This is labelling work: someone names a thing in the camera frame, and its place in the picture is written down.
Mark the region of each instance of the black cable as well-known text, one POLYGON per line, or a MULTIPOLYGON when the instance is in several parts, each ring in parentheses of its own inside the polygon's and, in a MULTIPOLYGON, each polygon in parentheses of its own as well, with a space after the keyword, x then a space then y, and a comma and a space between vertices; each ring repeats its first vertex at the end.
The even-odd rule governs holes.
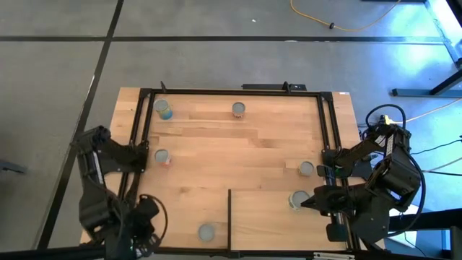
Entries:
POLYGON ((434 171, 434 170, 426 171, 425 173, 434 173, 434 174, 441 174, 441 175, 447 175, 447 176, 459 176, 459 177, 462 177, 462 174, 444 173, 444 172, 438 172, 438 171, 434 171))
POLYGON ((456 143, 456 142, 462 142, 462 139, 458 139, 458 140, 455 140, 455 141, 452 141, 452 142, 448 142, 447 144, 441 144, 441 145, 438 145, 437 147, 433 147, 432 149, 426 149, 426 150, 423 150, 421 152, 413 152, 413 153, 411 153, 411 155, 419 155, 419 154, 421 154, 423 152, 433 151, 433 150, 436 150, 436 149, 438 149, 440 147, 445 147, 445 146, 447 146, 449 144, 453 144, 453 143, 456 143))
POLYGON ((420 253, 422 253, 425 257, 427 257, 427 255, 426 255, 422 250, 420 250, 420 248, 418 248, 417 245, 414 245, 413 243, 409 242, 409 240, 407 240, 406 232, 404 232, 404 240, 405 240, 407 243, 411 244, 411 246, 417 248, 417 249, 420 251, 420 253))
POLYGON ((141 194, 139 195, 140 198, 142 196, 145 196, 147 198, 150 198, 150 199, 154 199, 157 203, 160 204, 160 206, 162 207, 162 210, 164 211, 164 216, 165 216, 165 226, 164 226, 164 230, 162 231, 162 235, 160 236, 159 240, 159 246, 162 242, 162 240, 164 239, 165 237, 165 234, 167 233, 167 226, 168 226, 168 215, 167 215, 167 209, 165 208, 165 205, 160 201, 160 199, 158 199, 157 197, 153 196, 153 195, 150 195, 150 194, 141 194))
POLYGON ((399 105, 395 105, 395 104, 384 104, 384 105, 379 105, 378 107, 372 109, 367 115, 366 115, 366 125, 367 127, 371 128, 371 125, 369 123, 369 117, 370 115, 372 115, 372 113, 374 113, 375 111, 381 109, 381 108, 385 108, 385 107, 391 107, 391 108, 397 108, 399 110, 399 112, 401 112, 401 117, 402 117, 402 120, 403 120, 403 129, 406 129, 406 114, 404 113, 404 110, 403 108, 401 108, 399 105))
POLYGON ((412 164, 414 164, 414 167, 417 169, 417 171, 419 172, 419 175, 420 175, 420 181, 422 183, 421 187, 422 187, 422 192, 420 194, 420 203, 419 203, 419 208, 417 209, 417 212, 415 214, 415 217, 414 219, 409 223, 409 225, 401 230, 398 230, 396 232, 393 232, 391 234, 388 234, 387 235, 387 238, 389 237, 392 237, 392 236, 395 236, 395 235, 399 235, 399 234, 402 234, 404 232, 406 232, 407 230, 409 230, 410 228, 412 228, 412 226, 414 225, 414 223, 417 221, 417 219, 420 217, 420 214, 422 213, 422 210, 424 209, 424 203, 425 203, 425 193, 427 191, 427 188, 425 186, 425 176, 424 176, 424 173, 422 172, 422 169, 420 169, 420 166, 419 164, 416 162, 416 160, 408 153, 406 152, 406 155, 407 157, 409 157, 409 159, 412 161, 412 164))

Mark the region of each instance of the yellow cable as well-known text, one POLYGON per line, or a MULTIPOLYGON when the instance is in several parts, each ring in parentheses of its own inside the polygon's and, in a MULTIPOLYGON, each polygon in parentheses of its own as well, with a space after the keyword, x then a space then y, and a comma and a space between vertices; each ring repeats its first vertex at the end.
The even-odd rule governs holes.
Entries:
MULTIPOLYGON (((313 20, 313 21, 319 22, 319 23, 321 23, 321 24, 323 24, 323 25, 327 25, 327 26, 329 26, 329 27, 331 26, 331 24, 328 23, 328 22, 324 22, 324 21, 321 20, 321 19, 311 17, 311 16, 308 15, 308 14, 303 14, 302 12, 298 11, 297 9, 295 9, 294 4, 292 3, 292 1, 293 1, 293 0, 290 0, 290 7, 292 8, 292 10, 294 10, 294 12, 298 13, 299 15, 301 15, 301 16, 303 16, 303 17, 306 17, 306 18, 311 19, 311 20, 313 20)), ((371 22, 370 24, 368 24, 368 25, 366 25, 366 26, 364 26, 364 27, 361 27, 361 28, 358 28, 358 29, 346 29, 346 28, 342 28, 342 27, 340 27, 340 26, 334 25, 334 28, 337 28, 337 29, 339 29, 339 30, 343 30, 343 31, 345 31, 345 32, 359 32, 359 31, 361 31, 361 30, 364 30, 364 29, 366 29, 366 28, 368 28, 368 27, 374 25, 376 22, 382 20, 382 18, 384 18, 391 10, 393 10, 393 8, 395 8, 396 5, 399 4, 399 2, 401 2, 401 0, 396 1, 396 3, 395 3, 387 12, 385 12, 385 14, 383 14, 381 17, 379 17, 378 19, 376 19, 374 22, 371 22)))
MULTIPOLYGON (((462 98, 459 98, 459 99, 457 99, 457 100, 454 100, 454 101, 451 102, 451 103, 448 103, 448 104, 446 104, 446 105, 442 105, 442 106, 440 106, 439 108, 435 108, 435 109, 432 109, 432 110, 430 110, 430 111, 428 111, 428 112, 426 112, 426 113, 423 113, 423 114, 420 115, 420 116, 416 116, 416 117, 407 119, 406 122, 416 120, 416 119, 418 119, 418 118, 421 118, 422 116, 426 116, 426 115, 428 115, 428 114, 430 114, 430 113, 436 112, 436 111, 441 110, 441 109, 443 109, 443 108, 447 108, 448 106, 450 106, 450 105, 452 105, 452 104, 454 104, 454 103, 457 103, 457 102, 459 102, 459 101, 461 101, 461 100, 462 100, 462 98)), ((390 121, 390 123, 392 123, 392 124, 402 124, 403 122, 390 121)))

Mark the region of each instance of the black floor stripe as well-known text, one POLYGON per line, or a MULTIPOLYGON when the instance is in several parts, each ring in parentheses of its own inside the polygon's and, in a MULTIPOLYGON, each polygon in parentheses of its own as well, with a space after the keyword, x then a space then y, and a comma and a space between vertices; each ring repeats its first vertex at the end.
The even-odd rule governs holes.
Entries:
MULTIPOLYGON (((113 18, 110 22, 110 27, 108 30, 108 34, 106 38, 111 38, 114 35, 114 31, 116 30, 118 19, 121 15, 121 10, 123 6, 123 0, 118 0, 117 5, 115 6, 115 11, 113 18)), ((90 85, 88 94, 85 98, 84 105, 82 107, 82 111, 80 112, 79 119, 77 121, 76 128, 74 130, 74 135, 72 136, 72 140, 75 140, 77 136, 79 136, 85 129, 85 124, 87 123, 88 115, 90 114, 90 108, 92 106, 93 100, 95 99, 95 93, 100 82, 101 74, 103 72, 103 67, 106 62, 106 58, 108 56, 109 47, 111 41, 107 40, 103 44, 103 49, 101 50, 100 58, 98 59, 94 77, 92 83, 90 85)), ((74 166, 75 158, 76 158, 76 150, 69 146, 68 151, 66 153, 65 160, 61 167, 61 172, 59 173, 59 181, 56 187, 56 191, 53 196, 53 201, 50 205, 48 215, 46 217, 45 224, 43 226, 40 240, 38 241, 38 249, 45 249, 48 247, 50 243, 51 236, 53 234, 54 225, 56 224, 56 219, 58 218, 58 213, 61 208, 61 204, 63 202, 64 194, 66 193, 67 184, 69 182, 69 177, 71 175, 72 167, 74 166)))
POLYGON ((357 43, 410 43, 410 44, 444 44, 440 37, 406 37, 406 36, 0 36, 0 42, 357 42, 357 43))
POLYGON ((95 42, 105 41, 105 36, 34 36, 13 35, 0 36, 0 42, 95 42))
POLYGON ((113 42, 361 42, 443 44, 440 37, 369 37, 369 36, 115 36, 113 42))

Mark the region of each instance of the wooden table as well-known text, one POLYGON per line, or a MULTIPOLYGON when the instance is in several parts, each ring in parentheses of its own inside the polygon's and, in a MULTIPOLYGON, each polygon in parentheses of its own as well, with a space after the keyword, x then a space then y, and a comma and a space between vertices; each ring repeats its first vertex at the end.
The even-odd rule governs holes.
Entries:
MULTIPOLYGON (((139 88, 119 92, 110 130, 121 144, 128 143, 138 94, 139 88)), ((341 142, 351 147, 359 136, 349 93, 334 92, 333 96, 341 142)), ((287 203, 292 192, 312 194, 324 184, 316 172, 310 177, 297 173, 303 160, 321 164, 323 140, 315 98, 156 95, 159 98, 168 100, 173 117, 164 121, 152 115, 149 161, 139 193, 155 195, 167 207, 169 225, 162 247, 226 248, 231 189, 232 250, 345 249, 345 243, 327 239, 330 218, 312 209, 296 212, 287 203), (237 101, 246 106, 242 119, 231 114, 237 101), (169 168, 154 161, 158 149, 167 149, 173 156, 169 168), (208 243, 197 236, 204 223, 215 227, 215 239, 208 243)), ((334 143, 327 105, 325 113, 334 143)), ((120 177, 107 175, 108 188, 117 192, 120 177)), ((360 181, 350 178, 351 183, 360 181)), ((152 223, 160 232, 163 215, 152 223)), ((88 240, 86 234, 82 240, 88 240)))

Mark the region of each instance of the black metal frame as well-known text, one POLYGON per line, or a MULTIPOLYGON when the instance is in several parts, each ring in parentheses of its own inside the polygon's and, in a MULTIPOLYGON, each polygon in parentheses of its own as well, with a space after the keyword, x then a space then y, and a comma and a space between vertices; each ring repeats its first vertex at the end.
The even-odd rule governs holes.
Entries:
MULTIPOLYGON (((134 116, 134 124, 131 130, 131 142, 136 138, 136 131, 138 129, 138 124, 141 117, 141 108, 144 99, 147 97, 149 93, 149 104, 153 103, 156 94, 169 94, 169 95, 258 95, 258 96, 289 96, 289 97, 307 97, 307 98, 316 98, 318 112, 319 112, 319 119, 321 123, 321 133, 323 136, 323 144, 324 149, 330 149, 330 141, 328 138, 328 130, 327 130, 327 123, 326 123, 326 114, 323 107, 323 102, 327 102, 328 109, 329 109, 329 117, 331 120, 332 125, 332 132, 334 133, 334 142, 336 147, 341 146, 340 142, 340 133, 338 129, 338 125, 336 122, 336 114, 334 109, 334 100, 332 98, 331 92, 307 92, 307 91, 296 91, 294 89, 293 84, 288 84, 285 82, 282 87, 281 85, 274 84, 270 88, 276 90, 264 90, 264 85, 258 85, 260 90, 198 90, 198 89, 167 89, 165 84, 161 82, 160 89, 140 89, 139 99, 136 106, 136 112, 134 116)), ((147 132, 149 131, 149 124, 151 121, 151 114, 152 114, 152 106, 148 107, 147 117, 145 118, 144 123, 144 133, 143 133, 143 140, 147 140, 147 132)), ((123 180, 128 179, 128 174, 123 175, 123 180)), ((335 181, 331 181, 330 178, 326 179, 329 185, 336 185, 335 181)), ((348 185, 348 180, 343 180, 342 185, 348 185)), ((119 186, 119 191, 125 191, 126 189, 126 181, 121 181, 119 186)), ((232 250, 231 245, 231 227, 232 227, 232 209, 231 209, 231 201, 232 201, 232 192, 228 190, 228 237, 227 237, 227 248, 226 249, 202 249, 202 248, 160 248, 157 251, 157 254, 200 254, 200 255, 210 255, 210 256, 226 256, 228 258, 236 259, 240 258, 244 255, 256 255, 256 256, 304 256, 308 257, 311 254, 314 254, 314 251, 246 251, 243 253, 242 251, 234 251, 232 250)), ((331 221, 333 224, 340 224, 344 223, 347 225, 348 221, 346 216, 331 216, 331 221)), ((350 233, 347 236, 347 249, 348 250, 360 250, 359 240, 354 234, 350 233)))

